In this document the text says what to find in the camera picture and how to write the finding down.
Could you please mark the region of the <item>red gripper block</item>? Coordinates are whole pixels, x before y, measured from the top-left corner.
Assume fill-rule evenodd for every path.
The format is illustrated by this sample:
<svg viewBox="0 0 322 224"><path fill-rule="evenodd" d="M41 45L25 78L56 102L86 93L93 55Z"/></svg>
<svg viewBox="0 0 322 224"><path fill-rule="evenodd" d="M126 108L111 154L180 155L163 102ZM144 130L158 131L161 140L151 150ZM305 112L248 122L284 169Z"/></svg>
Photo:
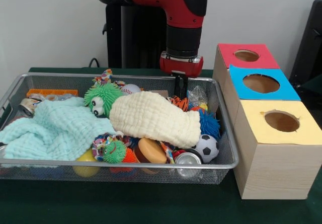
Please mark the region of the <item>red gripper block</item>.
<svg viewBox="0 0 322 224"><path fill-rule="evenodd" d="M188 90L188 77L196 78L200 75L203 67L203 57L194 58L175 58L163 51L159 59L160 69L168 74L175 74L174 95L177 97L186 97ZM180 87L181 77L183 74L183 86Z"/></svg>

